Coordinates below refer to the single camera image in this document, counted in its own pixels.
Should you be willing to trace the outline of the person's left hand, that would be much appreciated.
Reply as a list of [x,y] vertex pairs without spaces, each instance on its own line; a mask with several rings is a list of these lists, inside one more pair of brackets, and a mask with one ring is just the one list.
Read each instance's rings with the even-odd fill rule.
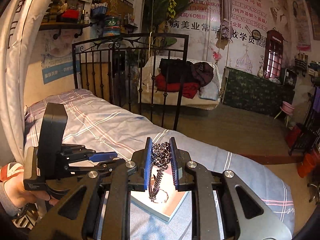
[[54,206],[59,200],[49,195],[46,191],[28,191],[24,188],[23,173],[19,173],[4,183],[4,191],[10,201],[17,207],[22,208],[28,203],[35,204],[38,199],[48,201]]

